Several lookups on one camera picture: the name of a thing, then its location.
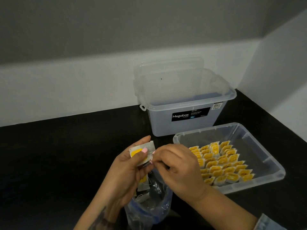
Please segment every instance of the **black countertop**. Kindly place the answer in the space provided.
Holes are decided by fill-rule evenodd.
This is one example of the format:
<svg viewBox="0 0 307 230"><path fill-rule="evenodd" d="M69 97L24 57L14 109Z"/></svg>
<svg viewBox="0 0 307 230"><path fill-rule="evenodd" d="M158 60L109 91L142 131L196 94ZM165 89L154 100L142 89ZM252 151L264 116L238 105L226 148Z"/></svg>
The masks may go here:
<svg viewBox="0 0 307 230"><path fill-rule="evenodd" d="M282 164L286 177L227 195L259 217L288 229L307 228L307 143L237 91L215 125L239 122ZM152 135L138 105L0 128L0 229L72 229L114 158ZM173 135L155 137L156 147ZM172 209L193 229L206 222L173 195ZM121 211L118 228L126 229Z"/></svg>

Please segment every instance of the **clear plastic bag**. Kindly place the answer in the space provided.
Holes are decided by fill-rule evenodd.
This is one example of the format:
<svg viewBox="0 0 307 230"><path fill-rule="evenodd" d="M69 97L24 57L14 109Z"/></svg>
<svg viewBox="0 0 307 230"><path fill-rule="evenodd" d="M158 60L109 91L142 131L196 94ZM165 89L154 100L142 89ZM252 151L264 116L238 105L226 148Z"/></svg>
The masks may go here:
<svg viewBox="0 0 307 230"><path fill-rule="evenodd" d="M173 192L164 183L157 169L148 174L150 179L149 198L137 203L135 197L125 206L128 224L132 230L149 230L161 222L169 213Z"/></svg>

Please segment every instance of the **clear plastic container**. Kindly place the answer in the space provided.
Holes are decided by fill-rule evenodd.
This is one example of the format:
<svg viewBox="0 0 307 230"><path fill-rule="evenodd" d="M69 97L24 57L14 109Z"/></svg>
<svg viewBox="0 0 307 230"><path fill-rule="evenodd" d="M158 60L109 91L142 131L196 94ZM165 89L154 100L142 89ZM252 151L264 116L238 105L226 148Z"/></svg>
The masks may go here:
<svg viewBox="0 0 307 230"><path fill-rule="evenodd" d="M213 126L226 102L236 97L198 56L136 66L134 90L155 136Z"/></svg>
<svg viewBox="0 0 307 230"><path fill-rule="evenodd" d="M186 147L204 146L215 141L230 140L240 154L239 160L246 161L248 169L253 169L254 178L247 182L234 184L225 183L217 188L222 193L232 193L253 186L275 182L285 177L286 171L281 164L251 135L240 123L186 131L174 136L174 143L181 143Z"/></svg>

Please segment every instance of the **denim sleeve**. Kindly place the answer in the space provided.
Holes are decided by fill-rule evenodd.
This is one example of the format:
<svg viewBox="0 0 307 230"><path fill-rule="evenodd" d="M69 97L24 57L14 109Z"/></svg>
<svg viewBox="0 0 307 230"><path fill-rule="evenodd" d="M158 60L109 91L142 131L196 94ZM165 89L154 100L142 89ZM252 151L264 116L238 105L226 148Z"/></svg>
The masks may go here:
<svg viewBox="0 0 307 230"><path fill-rule="evenodd" d="M265 214L262 214L254 230L286 230L286 229L280 226L278 223L271 220Z"/></svg>

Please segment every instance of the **right hand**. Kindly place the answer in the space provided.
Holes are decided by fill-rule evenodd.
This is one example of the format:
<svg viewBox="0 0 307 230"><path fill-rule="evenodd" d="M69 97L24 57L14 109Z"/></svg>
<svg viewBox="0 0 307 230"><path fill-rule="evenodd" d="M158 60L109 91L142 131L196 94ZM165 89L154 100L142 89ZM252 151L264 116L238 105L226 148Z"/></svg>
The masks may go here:
<svg viewBox="0 0 307 230"><path fill-rule="evenodd" d="M164 182L189 205L205 197L209 185L202 179L197 157L184 145L167 144L159 147L152 162Z"/></svg>

